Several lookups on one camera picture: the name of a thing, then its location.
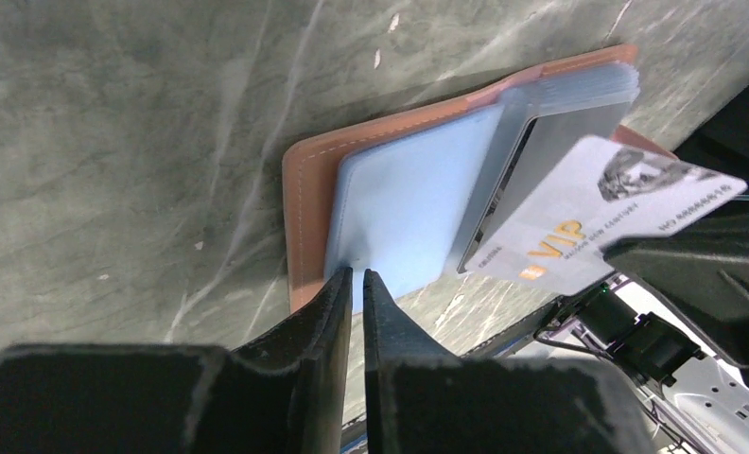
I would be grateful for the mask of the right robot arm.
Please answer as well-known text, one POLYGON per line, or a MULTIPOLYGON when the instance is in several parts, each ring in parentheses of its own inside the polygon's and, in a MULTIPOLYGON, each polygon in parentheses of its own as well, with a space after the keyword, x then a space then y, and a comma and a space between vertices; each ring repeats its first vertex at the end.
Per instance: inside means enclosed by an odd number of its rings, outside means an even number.
POLYGON ((616 241, 605 261, 648 291, 672 321, 640 314, 605 283, 561 297, 533 332, 617 366, 678 444, 749 453, 749 196, 669 237, 616 241))

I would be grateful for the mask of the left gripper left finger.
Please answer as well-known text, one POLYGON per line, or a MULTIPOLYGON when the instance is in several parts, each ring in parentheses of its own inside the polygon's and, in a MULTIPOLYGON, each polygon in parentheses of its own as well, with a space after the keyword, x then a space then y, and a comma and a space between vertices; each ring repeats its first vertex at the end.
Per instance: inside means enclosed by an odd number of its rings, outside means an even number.
POLYGON ((256 339, 0 352, 0 453, 336 453, 353 274, 256 339))

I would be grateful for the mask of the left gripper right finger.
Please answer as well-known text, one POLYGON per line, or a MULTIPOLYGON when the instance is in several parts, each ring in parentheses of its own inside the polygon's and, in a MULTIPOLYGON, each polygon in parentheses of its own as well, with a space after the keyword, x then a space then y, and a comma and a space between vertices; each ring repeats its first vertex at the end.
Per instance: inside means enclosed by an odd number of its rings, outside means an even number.
POLYGON ((652 453, 619 371, 585 358, 462 358, 363 277, 372 453, 652 453))

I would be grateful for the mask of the grey credit card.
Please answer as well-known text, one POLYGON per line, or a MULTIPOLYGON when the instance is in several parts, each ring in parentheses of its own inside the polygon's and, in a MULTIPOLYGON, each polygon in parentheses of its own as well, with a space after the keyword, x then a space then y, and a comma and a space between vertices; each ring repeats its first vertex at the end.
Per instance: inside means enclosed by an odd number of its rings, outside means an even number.
POLYGON ((466 272, 465 263, 477 249, 488 213, 512 176, 524 178, 529 171, 530 183, 538 183, 541 172, 551 168, 581 137, 609 137, 631 106, 630 100, 604 99, 566 106, 541 105, 526 113, 506 109, 487 146, 446 269, 466 272))

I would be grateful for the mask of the silver VIP credit card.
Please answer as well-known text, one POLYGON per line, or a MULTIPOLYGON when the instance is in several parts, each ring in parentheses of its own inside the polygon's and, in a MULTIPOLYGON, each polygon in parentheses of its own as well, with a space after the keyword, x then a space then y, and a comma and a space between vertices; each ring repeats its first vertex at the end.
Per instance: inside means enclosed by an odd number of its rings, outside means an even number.
POLYGON ((526 157, 465 268, 573 295, 612 272, 607 248, 667 237, 747 188, 721 172, 598 136, 526 157))

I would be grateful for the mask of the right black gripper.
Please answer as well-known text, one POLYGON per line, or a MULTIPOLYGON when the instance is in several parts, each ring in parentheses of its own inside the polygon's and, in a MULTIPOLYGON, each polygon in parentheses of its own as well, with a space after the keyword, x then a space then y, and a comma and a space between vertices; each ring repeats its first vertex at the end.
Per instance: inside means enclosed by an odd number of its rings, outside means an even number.
MULTIPOLYGON (((725 360, 749 369, 749 201, 673 236, 622 239, 603 259, 662 297, 725 360)), ((558 298, 533 339, 605 360, 638 387, 707 387, 701 346, 659 315, 638 313, 606 281, 558 298)))

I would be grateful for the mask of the brown leather card holder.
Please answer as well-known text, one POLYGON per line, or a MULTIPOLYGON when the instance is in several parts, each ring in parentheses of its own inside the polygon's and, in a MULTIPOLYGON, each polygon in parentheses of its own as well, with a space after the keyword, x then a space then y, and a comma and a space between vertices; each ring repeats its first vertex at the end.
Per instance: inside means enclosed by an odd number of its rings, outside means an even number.
POLYGON ((461 117, 495 102, 512 86, 609 62, 635 64, 637 54, 636 45, 617 44, 540 63, 477 90, 397 113, 380 114, 291 146, 282 160, 290 310, 299 311, 324 283, 324 257, 338 167, 345 156, 461 117))

